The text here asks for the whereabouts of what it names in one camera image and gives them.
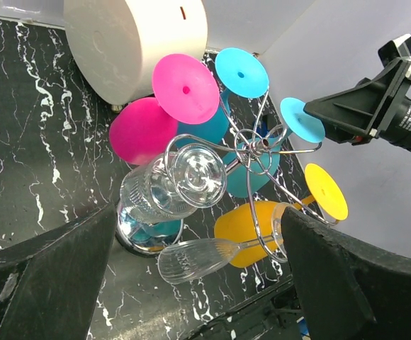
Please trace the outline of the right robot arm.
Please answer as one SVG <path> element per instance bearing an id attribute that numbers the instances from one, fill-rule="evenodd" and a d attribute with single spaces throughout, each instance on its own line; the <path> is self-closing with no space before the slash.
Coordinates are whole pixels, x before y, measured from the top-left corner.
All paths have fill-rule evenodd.
<path id="1" fill-rule="evenodd" d="M 411 152 L 410 63 L 396 58 L 373 79 L 308 103 L 281 102 L 286 124 L 317 118 L 322 136 L 366 144 L 381 137 Z M 313 339 L 411 339 L 411 259 L 334 230 L 292 208 L 282 234 Z"/>

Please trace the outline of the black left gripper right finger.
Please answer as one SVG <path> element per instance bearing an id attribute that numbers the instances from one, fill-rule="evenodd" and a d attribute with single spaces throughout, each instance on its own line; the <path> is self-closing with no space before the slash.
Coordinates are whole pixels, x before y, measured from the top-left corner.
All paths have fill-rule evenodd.
<path id="1" fill-rule="evenodd" d="M 312 339 L 411 339 L 411 258 L 294 208 L 281 231 Z"/>

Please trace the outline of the yellow wine glass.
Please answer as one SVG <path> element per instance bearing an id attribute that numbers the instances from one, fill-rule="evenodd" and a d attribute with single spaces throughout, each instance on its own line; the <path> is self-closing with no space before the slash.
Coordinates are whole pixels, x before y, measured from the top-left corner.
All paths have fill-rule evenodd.
<path id="1" fill-rule="evenodd" d="M 347 219 L 349 211 L 344 195 L 334 179 L 321 166 L 314 163 L 307 164 L 305 180 L 311 195 L 303 199 L 304 204 L 315 201 L 334 219 L 339 221 Z M 272 232 L 275 232 L 280 237 L 281 221 L 277 220 L 276 226 L 272 227 L 272 217 L 280 218 L 290 204 L 265 200 L 256 201 L 254 204 L 261 235 L 271 237 Z M 257 239 L 250 205 L 245 203 L 220 216 L 215 222 L 213 232 L 215 238 L 228 239 L 236 243 Z M 260 243 L 255 241 L 253 247 L 241 250 L 230 264 L 236 268 L 246 268 L 267 256 Z"/>

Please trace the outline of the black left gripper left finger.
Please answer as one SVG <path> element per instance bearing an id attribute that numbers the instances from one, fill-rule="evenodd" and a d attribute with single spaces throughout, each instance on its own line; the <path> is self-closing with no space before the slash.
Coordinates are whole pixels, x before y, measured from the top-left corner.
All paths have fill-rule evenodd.
<path id="1" fill-rule="evenodd" d="M 0 339 L 85 339 L 115 232 L 108 204 L 0 250 Z"/>

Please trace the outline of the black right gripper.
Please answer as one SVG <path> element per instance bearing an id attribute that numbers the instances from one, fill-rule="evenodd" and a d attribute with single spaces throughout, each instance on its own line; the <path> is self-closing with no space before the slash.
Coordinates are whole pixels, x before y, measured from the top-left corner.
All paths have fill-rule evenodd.
<path id="1" fill-rule="evenodd" d="M 304 111 L 325 126 L 326 138 L 339 143 L 365 144 L 406 82 L 410 62 L 396 58 L 373 79 L 362 79 L 354 88 L 317 98 Z"/>

